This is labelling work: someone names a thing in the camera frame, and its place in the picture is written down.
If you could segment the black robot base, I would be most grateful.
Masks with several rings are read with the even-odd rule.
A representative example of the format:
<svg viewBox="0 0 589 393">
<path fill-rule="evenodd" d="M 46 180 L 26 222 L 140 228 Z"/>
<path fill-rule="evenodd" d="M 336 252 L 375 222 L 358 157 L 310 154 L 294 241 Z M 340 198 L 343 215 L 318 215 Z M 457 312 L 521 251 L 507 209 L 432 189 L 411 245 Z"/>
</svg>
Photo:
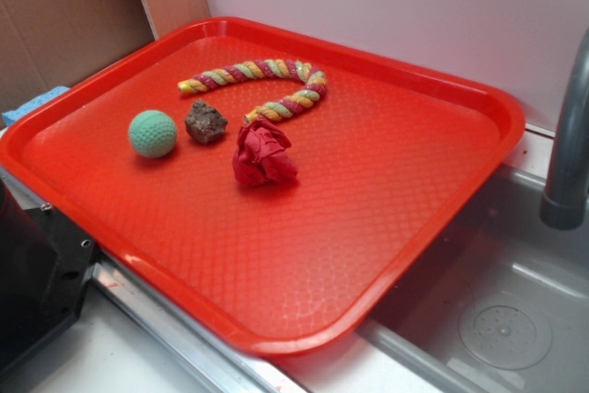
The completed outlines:
<svg viewBox="0 0 589 393">
<path fill-rule="evenodd" d="M 59 209 L 24 209 L 1 185 L 1 376 L 77 322 L 97 253 Z"/>
</svg>

